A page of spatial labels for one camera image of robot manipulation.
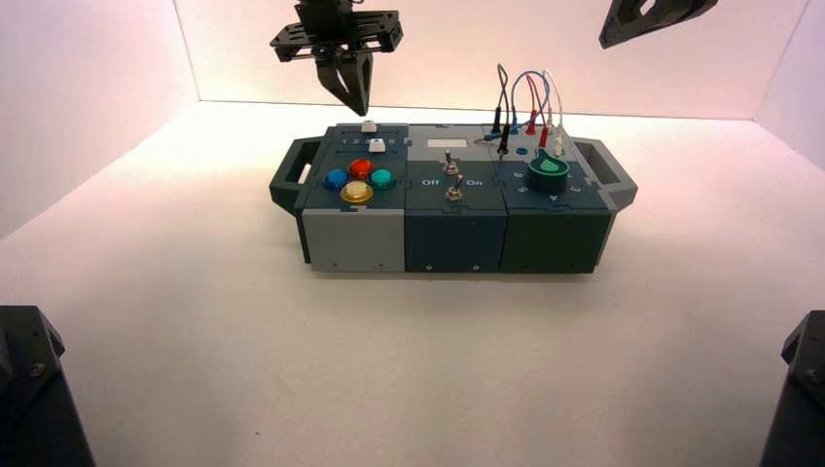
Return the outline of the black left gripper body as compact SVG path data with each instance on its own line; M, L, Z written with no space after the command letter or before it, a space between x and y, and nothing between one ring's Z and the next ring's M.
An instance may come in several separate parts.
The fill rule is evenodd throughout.
M295 10L299 20L285 25L269 42L282 62L388 54L403 39L397 11L356 10L351 1L301 1Z

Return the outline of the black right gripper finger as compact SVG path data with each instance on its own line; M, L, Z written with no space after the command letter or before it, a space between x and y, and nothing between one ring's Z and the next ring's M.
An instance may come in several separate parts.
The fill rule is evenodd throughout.
M714 8L718 0L658 0L645 13L643 4L633 0L611 2L598 37L602 49L697 18Z

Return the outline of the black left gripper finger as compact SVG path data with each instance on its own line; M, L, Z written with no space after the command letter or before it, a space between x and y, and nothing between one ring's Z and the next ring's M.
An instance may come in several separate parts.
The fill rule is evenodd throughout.
M351 62L350 53L315 59L317 77L322 87L349 109L352 109L352 96L347 83L347 68Z
M356 55L354 72L356 92L353 110L358 116L366 116L370 107L374 57L372 53Z

